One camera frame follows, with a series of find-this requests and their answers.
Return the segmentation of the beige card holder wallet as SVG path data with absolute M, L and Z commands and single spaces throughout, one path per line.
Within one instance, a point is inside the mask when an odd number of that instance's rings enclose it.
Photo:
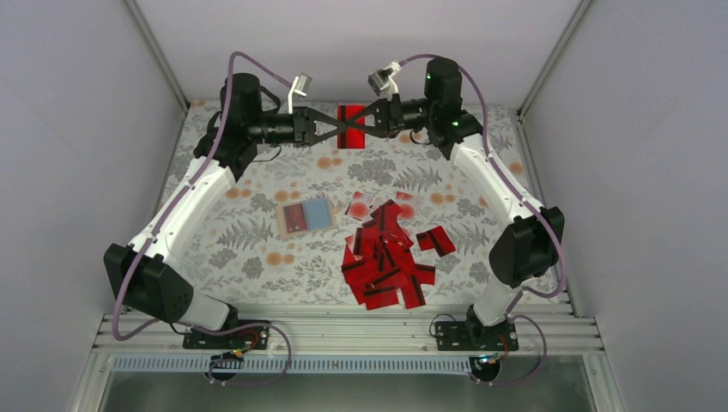
M 303 204 L 306 214 L 307 230 L 299 233 L 285 233 L 282 208 L 295 203 Z M 332 229 L 337 226 L 334 206 L 328 197 L 315 197 L 295 203 L 278 205 L 276 207 L 277 227 L 282 239 L 290 239 L 309 233 L 316 233 Z

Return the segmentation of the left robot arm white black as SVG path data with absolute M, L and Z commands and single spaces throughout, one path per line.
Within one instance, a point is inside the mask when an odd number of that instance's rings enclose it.
M 281 113 L 265 111 L 259 79 L 230 74 L 221 88 L 221 112 L 210 120 L 208 134 L 172 195 L 128 245 L 110 245 L 103 257 L 116 297 L 112 335 L 125 341 L 118 322 L 123 306 L 151 316 L 154 322 L 183 324 L 204 331 L 216 347 L 232 345 L 239 335 L 231 305 L 198 292 L 183 274 L 179 260 L 192 235 L 218 199 L 233 188 L 258 154 L 258 145 L 306 147 L 346 131 L 347 125 L 307 106 L 290 105 Z

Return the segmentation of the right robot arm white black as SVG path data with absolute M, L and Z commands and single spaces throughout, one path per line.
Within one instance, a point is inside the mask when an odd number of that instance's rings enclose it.
M 470 306 L 465 326 L 467 343 L 486 349 L 498 337 L 497 325 L 513 322 L 513 308 L 523 294 L 544 299 L 566 286 L 566 259 L 562 247 L 565 225 L 557 207 L 545 207 L 522 186 L 493 148 L 487 121 L 463 108 L 462 84 L 468 82 L 483 112 L 488 110 L 472 75 L 456 61 L 434 54 L 427 60 L 424 96 L 403 101 L 396 75 L 412 58 L 393 61 L 367 78 L 378 99 L 360 117 L 373 116 L 373 125 L 347 126 L 376 137 L 393 137 L 404 130 L 425 130 L 436 147 L 474 185 L 493 210 L 501 229 L 488 255 L 495 279 Z

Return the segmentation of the clear card red dot right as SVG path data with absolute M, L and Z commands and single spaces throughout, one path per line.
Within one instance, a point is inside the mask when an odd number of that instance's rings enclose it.
M 404 191 L 398 191 L 395 196 L 395 203 L 400 208 L 400 212 L 397 215 L 399 220 L 411 220 L 417 209 L 417 198 Z

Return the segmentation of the clear card red dot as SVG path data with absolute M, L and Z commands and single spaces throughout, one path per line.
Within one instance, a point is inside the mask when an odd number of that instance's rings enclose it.
M 397 215 L 399 220 L 411 220 L 417 209 L 417 198 L 404 191 L 398 191 L 395 196 L 395 203 L 400 208 L 400 212 Z
M 373 200 L 373 196 L 355 191 L 344 214 L 357 221 L 367 221 L 371 218 Z

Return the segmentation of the clear card red dot left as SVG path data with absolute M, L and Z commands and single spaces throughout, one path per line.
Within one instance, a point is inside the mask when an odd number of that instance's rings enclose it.
M 373 200 L 373 196 L 355 191 L 344 214 L 357 221 L 367 221 L 371 218 Z

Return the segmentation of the red card lower right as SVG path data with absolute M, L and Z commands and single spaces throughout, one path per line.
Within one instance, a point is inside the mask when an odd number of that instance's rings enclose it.
M 426 300 L 422 291 L 422 284 L 434 285 L 436 269 L 432 265 L 414 264 L 406 267 L 403 272 L 403 286 L 401 293 L 403 296 L 404 307 L 412 309 L 419 306 L 425 306 Z

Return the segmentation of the floral patterned table mat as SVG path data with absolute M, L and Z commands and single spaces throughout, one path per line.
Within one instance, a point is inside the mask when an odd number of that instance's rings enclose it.
M 488 254 L 501 235 L 495 209 L 423 133 L 369 137 L 363 149 L 335 139 L 310 148 L 262 146 L 214 204 L 179 255 L 201 292 L 234 304 L 352 305 L 344 249 L 371 210 L 402 207 L 410 236 L 442 227 L 454 251 L 413 248 L 435 267 L 430 305 L 470 304 L 495 278 Z

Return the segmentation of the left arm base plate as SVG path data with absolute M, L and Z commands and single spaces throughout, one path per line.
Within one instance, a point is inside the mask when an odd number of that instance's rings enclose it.
M 245 326 L 224 336 L 213 336 L 192 329 L 185 333 L 182 347 L 197 350 L 264 350 L 270 337 L 270 324 L 265 320 L 239 319 L 238 326 Z

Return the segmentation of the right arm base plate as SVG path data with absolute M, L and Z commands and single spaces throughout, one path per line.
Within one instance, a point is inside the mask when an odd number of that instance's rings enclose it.
M 438 321 L 434 336 L 439 351 L 495 352 L 519 349 L 514 324 L 507 321 L 492 326 L 470 325 L 465 321 Z

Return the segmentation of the aluminium rail frame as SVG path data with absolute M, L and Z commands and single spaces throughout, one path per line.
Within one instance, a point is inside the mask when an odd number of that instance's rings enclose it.
M 436 314 L 464 317 L 467 306 L 427 305 L 406 310 L 389 306 L 368 311 L 353 305 L 241 304 L 244 319 L 268 320 L 280 328 L 272 332 L 266 354 L 285 354 L 284 339 L 294 354 L 430 355 L 437 351 L 428 326 Z M 515 314 L 518 355 L 602 354 L 604 344 L 592 318 L 576 318 L 563 303 L 519 304 Z

